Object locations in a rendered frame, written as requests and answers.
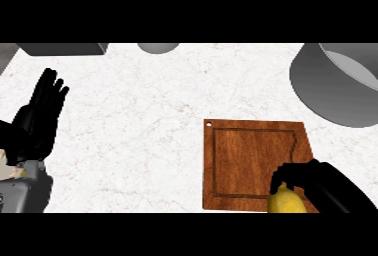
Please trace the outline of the grey metal pot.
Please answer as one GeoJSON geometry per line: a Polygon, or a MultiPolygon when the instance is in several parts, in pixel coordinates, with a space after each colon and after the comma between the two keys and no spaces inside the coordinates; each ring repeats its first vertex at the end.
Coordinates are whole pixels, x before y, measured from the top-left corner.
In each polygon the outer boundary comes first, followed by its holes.
{"type": "Polygon", "coordinates": [[[289,80],[301,102],[329,122],[378,124],[378,43],[305,43],[289,80]]]}

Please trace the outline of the grey round object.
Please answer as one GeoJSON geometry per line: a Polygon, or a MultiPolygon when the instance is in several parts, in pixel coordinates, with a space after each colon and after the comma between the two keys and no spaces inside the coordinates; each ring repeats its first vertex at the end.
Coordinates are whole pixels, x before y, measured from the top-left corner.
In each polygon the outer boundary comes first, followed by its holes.
{"type": "Polygon", "coordinates": [[[177,43],[139,43],[137,46],[149,54],[165,54],[177,48],[178,44],[177,43]]]}

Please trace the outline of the dark grey box appliance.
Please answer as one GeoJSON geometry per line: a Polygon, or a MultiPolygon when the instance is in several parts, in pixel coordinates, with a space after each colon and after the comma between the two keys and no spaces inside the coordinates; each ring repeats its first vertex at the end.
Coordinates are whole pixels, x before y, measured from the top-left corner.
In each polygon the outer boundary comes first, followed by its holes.
{"type": "Polygon", "coordinates": [[[103,55],[108,43],[17,43],[29,56],[103,55]]]}

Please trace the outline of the yellow lemon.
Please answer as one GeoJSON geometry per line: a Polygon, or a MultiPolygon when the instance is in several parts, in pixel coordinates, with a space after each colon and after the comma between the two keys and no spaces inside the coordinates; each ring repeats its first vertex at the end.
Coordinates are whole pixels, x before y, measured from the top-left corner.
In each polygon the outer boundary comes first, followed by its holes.
{"type": "Polygon", "coordinates": [[[297,193],[280,185],[277,192],[268,196],[268,213],[305,213],[307,209],[297,193]]]}

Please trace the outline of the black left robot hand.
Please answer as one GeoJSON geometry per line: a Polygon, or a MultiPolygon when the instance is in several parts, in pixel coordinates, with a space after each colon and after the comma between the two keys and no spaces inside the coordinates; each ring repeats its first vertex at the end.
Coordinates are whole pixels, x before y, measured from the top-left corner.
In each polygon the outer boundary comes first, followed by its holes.
{"type": "Polygon", "coordinates": [[[68,91],[57,72],[46,68],[29,103],[19,108],[10,123],[0,120],[0,149],[9,166],[26,160],[41,161],[50,155],[68,91]]]}

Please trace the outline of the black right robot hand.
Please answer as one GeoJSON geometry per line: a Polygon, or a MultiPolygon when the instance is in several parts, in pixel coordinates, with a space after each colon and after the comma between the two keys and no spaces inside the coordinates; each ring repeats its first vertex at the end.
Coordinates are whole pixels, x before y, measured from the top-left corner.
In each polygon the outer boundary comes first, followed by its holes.
{"type": "Polygon", "coordinates": [[[286,183],[299,187],[320,213],[378,213],[372,200],[341,171],[311,159],[307,163],[283,163],[271,174],[270,194],[286,183]]]}

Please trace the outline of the brown wooden cutting board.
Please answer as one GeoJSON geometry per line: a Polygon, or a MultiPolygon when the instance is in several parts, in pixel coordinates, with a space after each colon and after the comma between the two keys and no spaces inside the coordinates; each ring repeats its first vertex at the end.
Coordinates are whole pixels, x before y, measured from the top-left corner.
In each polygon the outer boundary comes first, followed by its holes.
{"type": "Polygon", "coordinates": [[[205,119],[202,208],[266,212],[271,173],[311,159],[302,122],[205,119]]]}

